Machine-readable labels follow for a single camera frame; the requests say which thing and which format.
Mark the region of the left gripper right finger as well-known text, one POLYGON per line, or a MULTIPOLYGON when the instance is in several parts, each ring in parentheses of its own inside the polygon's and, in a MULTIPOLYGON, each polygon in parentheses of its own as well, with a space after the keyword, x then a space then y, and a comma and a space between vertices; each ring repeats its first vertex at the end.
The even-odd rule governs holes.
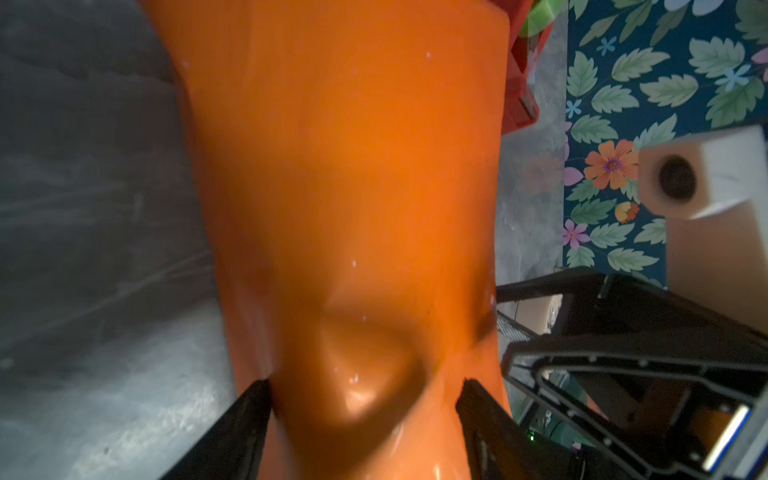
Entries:
POLYGON ((586 479, 581 450, 532 439, 475 379, 466 379, 456 402, 470 477, 481 479, 586 479))

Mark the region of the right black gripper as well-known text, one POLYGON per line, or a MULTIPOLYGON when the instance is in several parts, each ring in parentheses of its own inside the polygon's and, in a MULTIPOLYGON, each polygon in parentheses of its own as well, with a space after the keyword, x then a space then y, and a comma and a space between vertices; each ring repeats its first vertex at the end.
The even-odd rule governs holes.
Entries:
POLYGON ((504 378, 635 479, 767 474, 767 337, 623 274, 566 269, 496 288, 560 295, 554 332, 509 345, 504 378))

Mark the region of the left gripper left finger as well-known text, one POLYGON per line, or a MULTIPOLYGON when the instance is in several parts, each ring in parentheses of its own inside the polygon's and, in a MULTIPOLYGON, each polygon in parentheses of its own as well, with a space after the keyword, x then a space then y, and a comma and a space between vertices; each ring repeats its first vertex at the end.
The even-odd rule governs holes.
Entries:
POLYGON ((271 413, 269 381, 253 382, 162 480, 254 479, 271 413))

